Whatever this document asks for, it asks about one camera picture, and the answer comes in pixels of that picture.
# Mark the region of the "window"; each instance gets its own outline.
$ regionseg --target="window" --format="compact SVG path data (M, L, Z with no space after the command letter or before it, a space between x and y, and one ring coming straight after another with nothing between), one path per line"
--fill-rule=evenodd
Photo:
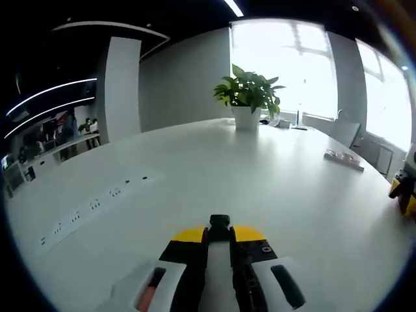
M411 107L403 73L389 59L357 40L367 87L367 131L408 151Z
M247 72L278 76L283 111L326 118L337 115L337 81L322 26L287 19L257 19L232 25L231 61Z

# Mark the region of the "chair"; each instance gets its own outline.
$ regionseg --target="chair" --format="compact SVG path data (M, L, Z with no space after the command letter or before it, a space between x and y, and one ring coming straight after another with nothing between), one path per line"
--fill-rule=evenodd
M360 126L361 125L358 123L345 122L336 119L336 121L333 123L330 137L337 140L346 147L351 148L358 135Z

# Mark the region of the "ceiling light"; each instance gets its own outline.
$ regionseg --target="ceiling light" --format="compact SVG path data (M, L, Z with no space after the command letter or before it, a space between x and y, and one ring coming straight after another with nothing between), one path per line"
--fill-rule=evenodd
M91 79L84 79L84 80L78 80L78 81L73 81L73 82L71 82L71 83L64 83L64 84L60 84L60 85L58 85L58 86L54 86L53 88L49 88L49 89L46 89L46 90L44 90L44 91L41 91L41 92L39 92L39 93L36 93L35 95L33 95L33 96L31 96L31 97L28 97L26 100L24 100L24 101L22 101L22 102L20 102L19 104L17 104L15 107L13 107L12 109L10 109L8 112L7 112L7 114L6 114L6 116L8 116L12 111L14 111L16 108L18 108L19 106L21 106L21 105L23 105L24 103L26 103L27 101L29 101L29 100L31 100L32 98L35 98L36 96L39 96L40 94L43 94L43 93L46 93L46 92L48 92L48 91L51 91L51 90L54 90L54 89L57 89L57 88L60 88L60 87L62 87L62 86L69 86L69 85L74 85L75 83L85 83L85 82L87 82L87 81L95 81L95 80L97 80L97 78L91 78Z
M95 97L93 96L93 97L88 97L86 99L79 99L79 100L74 101L74 102L70 102L70 103L67 103L67 104L62 104L62 105L53 107L52 109L48 109L47 111L45 110L44 112L41 112L40 114L37 114L36 116L33 116L32 118L29 118L28 120L26 120L26 121L22 122L21 124L19 124L16 128L14 128L13 130L11 130L11 132L7 133L6 136L5 136L5 138L8 137L9 135L11 135L14 131L16 131L17 129L19 129L24 124L27 124L29 121L34 120L35 118L37 118L37 117L39 117L39 116L41 116L43 114L46 114L47 112L53 111L54 109L59 109L59 108L64 107L66 105L71 105L71 104L78 103L78 102L82 102L82 101L88 101L89 99L94 99L94 98Z
M244 16L244 14L241 12L240 8L237 6L237 4L234 2L234 0L224 0L225 3L228 4L228 6L230 7L230 9L233 10L234 14L240 18L242 16Z

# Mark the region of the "black ceiling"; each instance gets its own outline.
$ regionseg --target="black ceiling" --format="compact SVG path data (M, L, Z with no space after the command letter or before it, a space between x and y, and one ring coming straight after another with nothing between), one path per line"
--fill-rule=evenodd
M235 0L244 18L294 18L314 21L326 29L349 38L360 38L384 53L388 50L378 34L376 23L358 0ZM362 7L359 12L352 5ZM152 0L139 1L70 1L65 6L18 3L8 11L3 21L3 64L6 94L0 114L25 98L62 83L95 77L97 61L108 46L109 38L123 31L114 27L73 27L51 31L65 23L76 21L113 21L150 28L171 38L166 48L180 40L213 29L226 27L236 16L223 0ZM123 31L135 37L137 32ZM149 51L161 39L142 39L142 53ZM16 87L16 76L21 94ZM74 98L77 88L56 94L62 101ZM56 103L42 101L34 108L44 110ZM2 128L10 128L2 122Z

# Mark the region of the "potted plant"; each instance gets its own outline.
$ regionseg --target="potted plant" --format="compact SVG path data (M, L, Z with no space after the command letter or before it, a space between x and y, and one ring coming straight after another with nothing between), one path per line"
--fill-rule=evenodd
M235 78L223 77L228 84L216 86L214 97L225 106L231 106L237 130L257 130L261 109L268 109L271 118L280 113L280 98L275 91L285 87L272 86L279 77L266 79L254 72L245 72L234 64L233 74Z

